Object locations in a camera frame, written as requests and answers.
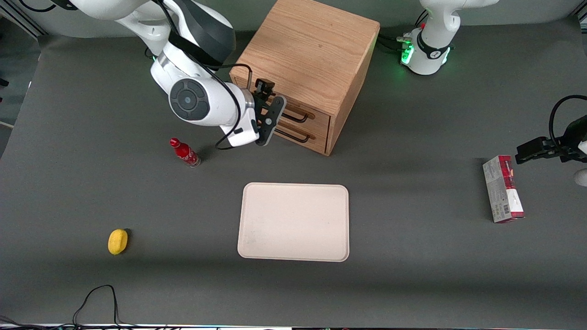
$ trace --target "red bottle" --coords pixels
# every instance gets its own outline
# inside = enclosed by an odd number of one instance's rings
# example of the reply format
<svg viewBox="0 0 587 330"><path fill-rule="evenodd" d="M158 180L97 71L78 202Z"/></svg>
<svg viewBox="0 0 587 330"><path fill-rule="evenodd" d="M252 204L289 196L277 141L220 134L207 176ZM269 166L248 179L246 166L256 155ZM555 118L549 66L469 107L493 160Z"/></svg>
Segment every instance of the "red bottle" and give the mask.
<svg viewBox="0 0 587 330"><path fill-rule="evenodd" d="M180 142L175 137L169 141L169 144L176 151L177 157L181 158L190 167L196 167L202 162L202 160L198 157L198 154L196 154L190 148L190 146Z"/></svg>

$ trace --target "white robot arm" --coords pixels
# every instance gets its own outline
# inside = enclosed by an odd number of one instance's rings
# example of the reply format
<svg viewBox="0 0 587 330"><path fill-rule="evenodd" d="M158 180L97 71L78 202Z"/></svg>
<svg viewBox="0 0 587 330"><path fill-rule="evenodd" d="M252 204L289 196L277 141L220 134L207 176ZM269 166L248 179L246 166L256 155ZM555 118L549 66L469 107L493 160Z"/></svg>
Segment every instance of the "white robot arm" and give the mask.
<svg viewBox="0 0 587 330"><path fill-rule="evenodd" d="M482 8L499 0L420 0L429 13L424 29L417 27L398 41L405 42L401 63L419 75L432 75L446 63L450 42L461 26L456 12L466 8Z"/></svg>
<svg viewBox="0 0 587 330"><path fill-rule="evenodd" d="M225 136L217 147L225 139L232 147L269 142L286 100L277 96L267 104L274 86L269 81L258 80L251 93L216 77L235 49L232 25L218 12L192 0L69 1L86 15L116 21L141 37L156 56L151 75L169 95L173 112L192 124L220 126ZM263 109L269 111L263 115Z"/></svg>

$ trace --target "red and white box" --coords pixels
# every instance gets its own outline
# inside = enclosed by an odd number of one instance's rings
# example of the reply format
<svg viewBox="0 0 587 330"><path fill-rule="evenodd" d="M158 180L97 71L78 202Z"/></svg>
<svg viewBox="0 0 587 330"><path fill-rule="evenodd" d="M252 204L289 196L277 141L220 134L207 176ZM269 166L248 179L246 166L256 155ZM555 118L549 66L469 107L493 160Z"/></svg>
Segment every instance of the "red and white box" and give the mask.
<svg viewBox="0 0 587 330"><path fill-rule="evenodd" d="M483 164L493 222L498 224L524 218L524 209L515 189L511 160L511 156L497 156Z"/></svg>

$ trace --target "bottle cap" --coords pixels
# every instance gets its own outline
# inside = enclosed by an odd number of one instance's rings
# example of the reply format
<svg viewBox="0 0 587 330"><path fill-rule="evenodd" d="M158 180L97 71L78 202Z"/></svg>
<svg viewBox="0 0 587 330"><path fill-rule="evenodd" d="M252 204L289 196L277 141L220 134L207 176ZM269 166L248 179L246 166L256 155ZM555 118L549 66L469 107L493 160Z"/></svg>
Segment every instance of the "bottle cap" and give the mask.
<svg viewBox="0 0 587 330"><path fill-rule="evenodd" d="M173 139L169 140L169 144L170 144L172 147L174 147L174 148L177 148L177 147L179 147L179 146L180 146L181 142L180 142L178 139L176 139L176 138L174 137Z"/></svg>

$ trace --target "drawer handle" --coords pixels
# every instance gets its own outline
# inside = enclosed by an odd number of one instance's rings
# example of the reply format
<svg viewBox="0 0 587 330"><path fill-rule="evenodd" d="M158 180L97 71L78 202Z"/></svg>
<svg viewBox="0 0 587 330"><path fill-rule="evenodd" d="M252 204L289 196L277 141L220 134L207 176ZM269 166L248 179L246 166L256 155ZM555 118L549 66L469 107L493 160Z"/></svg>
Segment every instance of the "drawer handle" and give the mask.
<svg viewBox="0 0 587 330"><path fill-rule="evenodd" d="M308 119L308 114L305 114L301 119L297 119L296 117L290 116L287 113L283 113L281 116L300 124L305 123Z"/></svg>
<svg viewBox="0 0 587 330"><path fill-rule="evenodd" d="M293 136L293 135L291 135L291 134L289 134L289 133L285 133L284 131L282 131L282 130L280 130L280 129L275 129L275 131L276 131L277 133L281 134L281 135L285 135L285 136L287 136L288 138L290 138L290 139L292 139L292 140L296 140L297 142L300 142L300 143L306 143L306 142L308 142L308 140L310 139L310 135L306 135L306 138L305 138L305 139L300 139L299 137L295 137L295 136Z"/></svg>

